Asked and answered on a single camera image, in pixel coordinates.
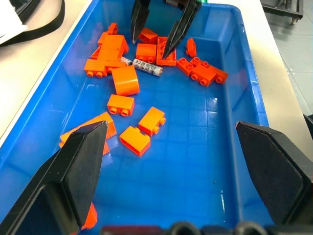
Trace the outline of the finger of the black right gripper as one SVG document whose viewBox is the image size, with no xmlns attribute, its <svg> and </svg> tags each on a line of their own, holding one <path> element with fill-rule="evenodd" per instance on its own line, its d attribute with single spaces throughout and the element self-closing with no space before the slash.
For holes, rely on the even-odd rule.
<svg viewBox="0 0 313 235">
<path fill-rule="evenodd" d="M 135 44 L 149 16 L 150 0 L 135 0 L 131 14 L 131 40 Z"/>
<path fill-rule="evenodd" d="M 195 6 L 193 6 L 191 2 L 189 2 L 186 7 L 178 7 L 182 10 L 182 15 L 181 18 L 174 23 L 171 32 L 167 38 L 164 54 L 162 56 L 163 59 L 166 59 L 186 36 L 194 17 L 201 8 L 201 1 L 195 1 Z"/>
</svg>

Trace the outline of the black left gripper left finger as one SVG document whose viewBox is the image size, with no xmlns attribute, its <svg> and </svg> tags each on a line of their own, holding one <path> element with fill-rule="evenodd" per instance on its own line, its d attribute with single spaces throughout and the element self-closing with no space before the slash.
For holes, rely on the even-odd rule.
<svg viewBox="0 0 313 235">
<path fill-rule="evenodd" d="M 36 172 L 0 224 L 2 235 L 74 235 L 85 224 L 97 187 L 108 123 L 70 134 Z"/>
</svg>

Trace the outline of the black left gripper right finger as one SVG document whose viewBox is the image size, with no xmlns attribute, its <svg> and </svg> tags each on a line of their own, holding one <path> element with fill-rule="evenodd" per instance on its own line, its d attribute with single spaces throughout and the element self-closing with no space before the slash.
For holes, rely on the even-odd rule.
<svg viewBox="0 0 313 235">
<path fill-rule="evenodd" d="M 250 178 L 275 224 L 313 223 L 313 163 L 283 133 L 239 121 Z"/>
</svg>

